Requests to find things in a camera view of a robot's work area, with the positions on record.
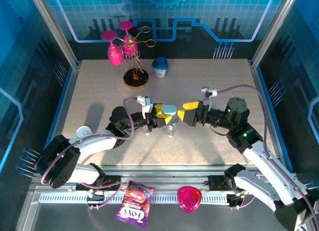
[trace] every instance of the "blue lid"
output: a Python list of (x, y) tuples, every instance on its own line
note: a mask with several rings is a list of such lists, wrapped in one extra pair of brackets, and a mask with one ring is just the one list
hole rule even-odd
[(158, 70), (165, 70), (168, 68), (168, 61), (165, 57), (158, 57), (152, 62), (152, 67)]

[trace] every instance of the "table surface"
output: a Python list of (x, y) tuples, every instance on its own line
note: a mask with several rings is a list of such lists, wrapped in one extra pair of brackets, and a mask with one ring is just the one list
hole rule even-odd
[[(108, 60), (84, 60), (76, 81), (74, 93), (63, 128), (67, 138), (75, 137), (77, 128), (87, 125), (93, 133), (109, 123), (112, 110), (122, 106), (123, 100), (137, 95), (153, 98), (154, 103), (173, 104), (177, 109), (190, 101), (201, 100), (200, 89), (209, 86), (222, 90), (239, 84), (254, 86), (246, 59), (169, 59), (164, 78), (157, 78), (151, 67), (153, 60), (142, 60), (150, 80), (142, 89), (130, 89), (123, 82), (128, 63), (113, 66)], [(224, 110), (231, 97), (244, 98), (250, 110), (249, 123), (263, 136), (264, 119), (258, 95), (248, 88), (239, 88), (219, 94), (213, 108)], [(139, 112), (141, 105), (128, 103), (131, 113)], [(216, 131), (227, 133), (222, 128)], [(234, 164), (250, 163), (234, 149), (224, 136), (219, 136), (206, 125), (190, 127), (178, 121), (173, 137), (168, 127), (154, 129), (145, 136), (146, 128), (139, 128), (132, 140), (122, 146), (95, 153), (79, 160), (80, 163), (116, 164)], [(267, 134), (267, 145), (273, 145)]]

